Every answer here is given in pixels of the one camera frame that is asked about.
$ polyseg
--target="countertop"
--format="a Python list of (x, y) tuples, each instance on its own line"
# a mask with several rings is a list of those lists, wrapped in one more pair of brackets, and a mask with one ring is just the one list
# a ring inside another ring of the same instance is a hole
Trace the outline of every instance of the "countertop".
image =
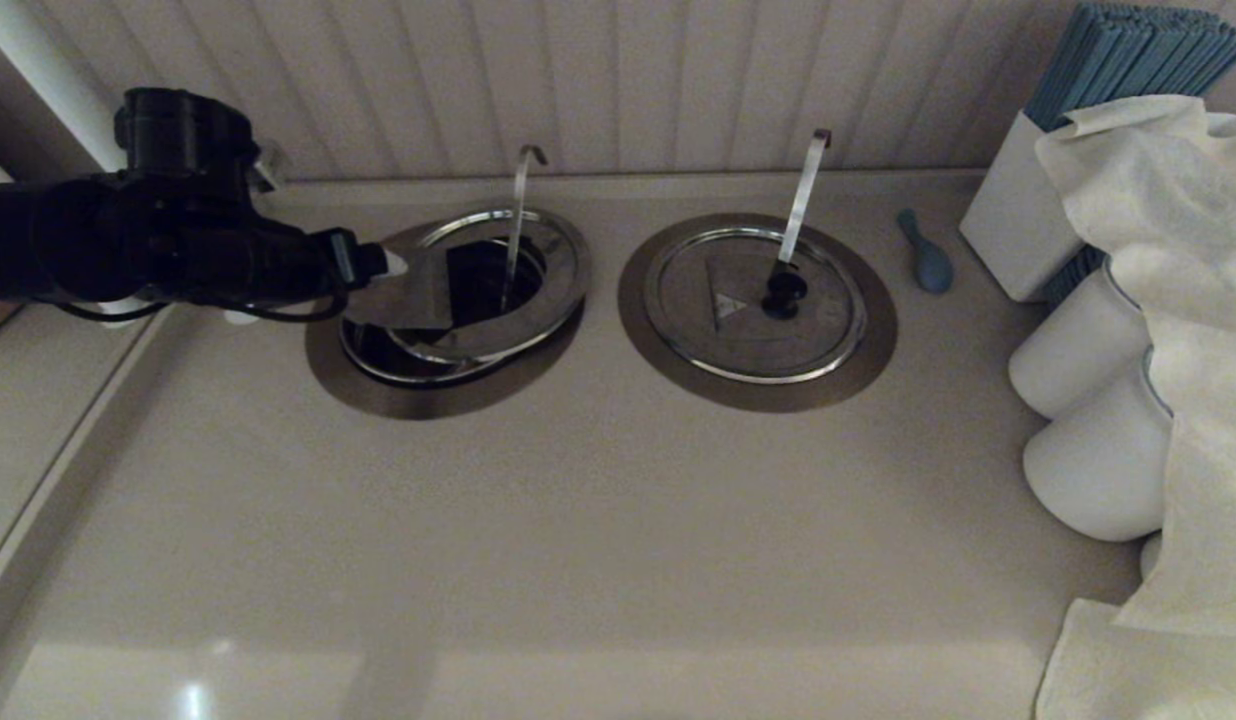
[[(0, 656), (0, 720), (1026, 719), (1074, 597), (1135, 548), (1026, 485), (1044, 420), (1006, 363), (1039, 321), (958, 237), (976, 173), (828, 173), (807, 224), (886, 282), (883, 377), (819, 410), (709, 404), (637, 353), (632, 251), (719, 211), (786, 217), (795, 174), (548, 178), (595, 252), (539, 382), (424, 424), (362, 414), (303, 329), (201, 311)], [(272, 211), (372, 241), (506, 204), (509, 182), (290, 186)], [(911, 206), (952, 254), (921, 291)]]

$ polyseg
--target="white paneled wall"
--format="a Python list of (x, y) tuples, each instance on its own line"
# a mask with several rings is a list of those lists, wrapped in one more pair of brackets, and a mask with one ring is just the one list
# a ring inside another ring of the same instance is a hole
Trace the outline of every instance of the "white paneled wall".
[[(985, 165), (1075, 0), (27, 0), (114, 104), (219, 98), (298, 178)], [(1166, 2), (1217, 10), (1236, 0)], [(1236, 112), (1236, 69), (1213, 109)]]

